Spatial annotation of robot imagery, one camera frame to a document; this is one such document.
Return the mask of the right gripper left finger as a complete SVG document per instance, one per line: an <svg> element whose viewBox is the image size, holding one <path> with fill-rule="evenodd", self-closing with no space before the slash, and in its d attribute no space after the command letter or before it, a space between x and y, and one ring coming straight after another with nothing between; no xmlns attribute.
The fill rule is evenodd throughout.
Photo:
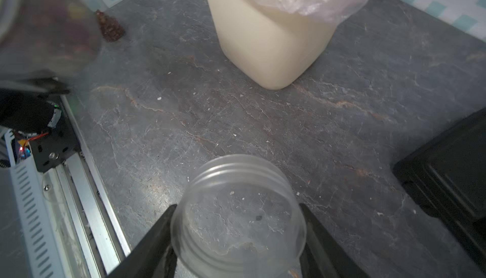
<svg viewBox="0 0 486 278"><path fill-rule="evenodd" d="M172 247L170 224L176 205L169 206L129 256L108 275L124 277L175 277L177 255Z"/></svg>

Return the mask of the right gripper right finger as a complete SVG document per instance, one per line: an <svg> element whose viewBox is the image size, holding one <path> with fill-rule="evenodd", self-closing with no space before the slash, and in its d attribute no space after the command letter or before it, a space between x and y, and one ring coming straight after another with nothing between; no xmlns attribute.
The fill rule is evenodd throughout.
<svg viewBox="0 0 486 278"><path fill-rule="evenodd" d="M300 256L303 278L353 278L369 275L347 255L312 211L300 204L307 227L306 244Z"/></svg>

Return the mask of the clear plastic jar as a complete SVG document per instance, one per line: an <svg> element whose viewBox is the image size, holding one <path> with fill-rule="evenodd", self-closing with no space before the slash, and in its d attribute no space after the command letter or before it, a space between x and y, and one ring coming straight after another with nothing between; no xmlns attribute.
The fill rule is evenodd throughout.
<svg viewBox="0 0 486 278"><path fill-rule="evenodd" d="M101 47L97 17L81 0L1 0L1 79L71 77Z"/></svg>

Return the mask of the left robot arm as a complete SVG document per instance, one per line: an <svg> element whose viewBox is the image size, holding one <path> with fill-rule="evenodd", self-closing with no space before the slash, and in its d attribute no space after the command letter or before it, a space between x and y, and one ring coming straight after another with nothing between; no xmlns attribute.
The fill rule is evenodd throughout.
<svg viewBox="0 0 486 278"><path fill-rule="evenodd" d="M58 97L69 92L53 78L2 80L1 126L27 137L51 132L63 115Z"/></svg>

